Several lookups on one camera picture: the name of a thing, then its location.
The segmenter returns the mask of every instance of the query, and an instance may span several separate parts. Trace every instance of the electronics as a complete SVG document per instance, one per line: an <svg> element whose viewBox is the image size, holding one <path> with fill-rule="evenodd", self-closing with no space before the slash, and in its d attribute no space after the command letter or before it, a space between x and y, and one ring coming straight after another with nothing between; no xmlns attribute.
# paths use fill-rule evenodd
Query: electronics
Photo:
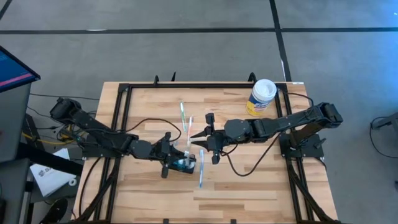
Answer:
<svg viewBox="0 0 398 224"><path fill-rule="evenodd" d="M37 80L40 75L0 46L0 93Z"/></svg>

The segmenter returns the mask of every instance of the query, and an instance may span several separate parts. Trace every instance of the black floor stripe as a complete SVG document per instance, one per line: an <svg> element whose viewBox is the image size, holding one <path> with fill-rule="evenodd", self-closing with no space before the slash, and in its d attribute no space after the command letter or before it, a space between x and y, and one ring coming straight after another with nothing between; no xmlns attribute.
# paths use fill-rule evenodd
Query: black floor stripe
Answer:
<svg viewBox="0 0 398 224"><path fill-rule="evenodd" d="M275 32L274 28L176 28L176 29L105 29L105 30L0 30L0 34L196 34Z"/></svg>
<svg viewBox="0 0 398 224"><path fill-rule="evenodd" d="M282 36L282 32L281 32L281 29L280 29L278 11L276 9L275 0L269 0L269 4L271 5L272 18L274 19L275 33L276 33L276 39L278 41L280 59L283 62L282 68L284 70L285 81L291 82L292 81L292 76L290 74L289 63L287 62L287 55L286 55L286 50L285 50L284 38Z"/></svg>
<svg viewBox="0 0 398 224"><path fill-rule="evenodd" d="M282 28L282 32L398 32L398 27Z"/></svg>
<svg viewBox="0 0 398 224"><path fill-rule="evenodd" d="M6 3L4 4L4 6L2 7L1 11L0 11L0 20L2 19L2 17L4 16L4 14L6 13L8 7L10 6L12 0L7 0Z"/></svg>

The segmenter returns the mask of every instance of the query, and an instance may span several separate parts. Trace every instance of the gray floor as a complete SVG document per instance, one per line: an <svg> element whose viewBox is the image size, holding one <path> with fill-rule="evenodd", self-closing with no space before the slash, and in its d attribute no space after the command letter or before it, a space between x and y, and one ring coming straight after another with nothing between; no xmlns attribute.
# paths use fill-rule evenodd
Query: gray floor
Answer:
<svg viewBox="0 0 398 224"><path fill-rule="evenodd" d="M0 0L0 7L5 0ZM276 0L283 28L398 27L398 2ZM273 27L268 0L13 0L0 29L142 29ZM369 140L369 122L398 111L398 33L283 34L293 81L315 102L334 103L345 119L324 130L328 177L340 220L396 223L398 160ZM0 35L0 44L36 70L32 92L99 97L104 81L284 80L274 33ZM96 102L83 101L86 110ZM48 113L55 99L32 96ZM32 114L40 127L53 123ZM386 154L398 156L390 127L375 131Z"/></svg>

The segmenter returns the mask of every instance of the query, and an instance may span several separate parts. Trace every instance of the yellow wire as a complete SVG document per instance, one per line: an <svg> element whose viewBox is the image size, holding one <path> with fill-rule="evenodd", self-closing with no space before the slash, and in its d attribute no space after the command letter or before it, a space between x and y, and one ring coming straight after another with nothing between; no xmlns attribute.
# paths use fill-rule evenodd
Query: yellow wire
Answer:
<svg viewBox="0 0 398 224"><path fill-rule="evenodd" d="M25 138L33 139L32 136L29 136L29 135L27 135L27 134L25 134L25 133L22 133L22 135L23 135ZM46 140L38 139L38 141L40 141L40 142L42 142L42 143L53 144L53 145L66 145L66 144L69 144L69 143L74 142L75 140L71 140L71 141L67 141L67 142L52 142L52 141L46 141Z"/></svg>

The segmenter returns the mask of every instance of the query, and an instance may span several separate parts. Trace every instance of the white paper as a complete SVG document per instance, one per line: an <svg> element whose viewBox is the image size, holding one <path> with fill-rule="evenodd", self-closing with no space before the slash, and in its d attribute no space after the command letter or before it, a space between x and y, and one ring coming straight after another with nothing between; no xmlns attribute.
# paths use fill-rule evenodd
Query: white paper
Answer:
<svg viewBox="0 0 398 224"><path fill-rule="evenodd" d="M68 149L66 148L55 152L54 155L69 160L69 153ZM30 170L35 177L43 197L52 194L60 187L68 183L69 180L72 180L76 177L76 175L61 172L38 164L32 165Z"/></svg>

